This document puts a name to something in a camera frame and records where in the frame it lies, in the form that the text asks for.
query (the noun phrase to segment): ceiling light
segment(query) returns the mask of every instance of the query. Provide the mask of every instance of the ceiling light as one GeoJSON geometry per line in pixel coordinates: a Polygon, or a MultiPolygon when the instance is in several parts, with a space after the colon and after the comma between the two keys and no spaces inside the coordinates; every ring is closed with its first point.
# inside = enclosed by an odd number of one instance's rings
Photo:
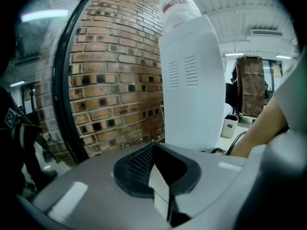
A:
{"type": "Polygon", "coordinates": [[[229,54],[225,54],[226,56],[242,56],[244,55],[244,53],[229,53],[229,54]]]}
{"type": "Polygon", "coordinates": [[[45,19],[45,18],[57,18],[68,16],[68,10],[42,10],[32,13],[26,13],[21,16],[22,22],[28,22],[33,20],[45,19]]]}
{"type": "Polygon", "coordinates": [[[15,87],[15,86],[21,85],[23,83],[25,83],[25,81],[15,82],[15,83],[10,84],[10,87],[15,87]]]}
{"type": "Polygon", "coordinates": [[[290,56],[280,56],[280,55],[277,55],[276,58],[281,58],[281,59],[291,59],[290,56]]]}

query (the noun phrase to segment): cable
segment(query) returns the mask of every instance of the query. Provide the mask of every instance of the cable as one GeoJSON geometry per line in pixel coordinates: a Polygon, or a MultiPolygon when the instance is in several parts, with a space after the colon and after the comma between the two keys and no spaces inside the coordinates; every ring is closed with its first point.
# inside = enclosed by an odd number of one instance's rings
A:
{"type": "Polygon", "coordinates": [[[233,141],[233,143],[232,143],[231,146],[229,147],[229,149],[228,149],[226,155],[230,155],[230,153],[231,153],[232,149],[234,148],[236,142],[237,142],[237,141],[239,140],[239,138],[240,138],[242,135],[244,135],[245,133],[246,133],[246,131],[242,132],[241,134],[239,134],[239,135],[236,137],[236,139],[233,141]]]}

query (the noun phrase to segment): air vent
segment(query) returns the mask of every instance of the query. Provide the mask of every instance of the air vent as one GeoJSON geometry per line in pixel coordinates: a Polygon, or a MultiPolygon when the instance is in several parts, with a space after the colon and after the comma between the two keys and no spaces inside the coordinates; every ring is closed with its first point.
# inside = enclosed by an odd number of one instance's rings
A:
{"type": "Polygon", "coordinates": [[[185,57],[183,62],[186,86],[198,85],[198,73],[195,56],[185,57]]]}
{"type": "Polygon", "coordinates": [[[259,29],[252,29],[250,30],[250,34],[252,36],[277,36],[277,37],[282,37],[283,33],[277,32],[274,30],[259,30],[259,29]]]}
{"type": "Polygon", "coordinates": [[[177,61],[168,64],[169,86],[171,88],[179,87],[179,72],[177,61]]]}

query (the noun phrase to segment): brown bag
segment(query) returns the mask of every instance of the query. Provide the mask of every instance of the brown bag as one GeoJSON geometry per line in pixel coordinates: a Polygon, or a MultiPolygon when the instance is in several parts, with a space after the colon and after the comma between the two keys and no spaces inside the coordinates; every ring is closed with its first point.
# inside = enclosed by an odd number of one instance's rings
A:
{"type": "Polygon", "coordinates": [[[264,72],[262,58],[239,57],[232,72],[238,87],[237,110],[244,115],[259,116],[264,106],[264,72]]]}

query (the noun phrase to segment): white container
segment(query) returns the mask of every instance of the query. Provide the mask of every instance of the white container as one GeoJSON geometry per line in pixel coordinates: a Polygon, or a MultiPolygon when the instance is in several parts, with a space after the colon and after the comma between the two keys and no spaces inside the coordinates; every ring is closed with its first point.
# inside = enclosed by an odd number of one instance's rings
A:
{"type": "Polygon", "coordinates": [[[233,114],[229,114],[224,119],[224,124],[222,128],[222,137],[232,138],[235,134],[236,126],[238,124],[238,117],[233,114]]]}
{"type": "Polygon", "coordinates": [[[163,32],[200,17],[201,12],[193,0],[160,0],[163,32]]]}
{"type": "Polygon", "coordinates": [[[225,106],[225,73],[206,15],[159,38],[165,142],[191,150],[216,148],[225,106]]]}

